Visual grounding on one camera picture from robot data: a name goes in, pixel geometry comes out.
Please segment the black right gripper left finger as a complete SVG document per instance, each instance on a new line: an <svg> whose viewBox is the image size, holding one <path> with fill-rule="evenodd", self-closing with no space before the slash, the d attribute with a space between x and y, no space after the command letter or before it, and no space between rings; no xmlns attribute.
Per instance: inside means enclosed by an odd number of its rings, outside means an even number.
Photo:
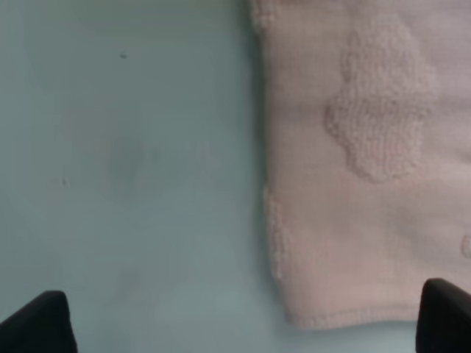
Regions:
<svg viewBox="0 0 471 353"><path fill-rule="evenodd" d="M48 290L1 322L1 353L77 353L67 296Z"/></svg>

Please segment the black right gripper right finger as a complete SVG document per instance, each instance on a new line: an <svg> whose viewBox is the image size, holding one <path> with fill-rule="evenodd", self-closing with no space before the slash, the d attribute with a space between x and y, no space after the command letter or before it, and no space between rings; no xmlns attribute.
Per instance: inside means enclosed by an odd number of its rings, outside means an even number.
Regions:
<svg viewBox="0 0 471 353"><path fill-rule="evenodd" d="M417 353L470 353L470 294L444 279L425 282L417 321Z"/></svg>

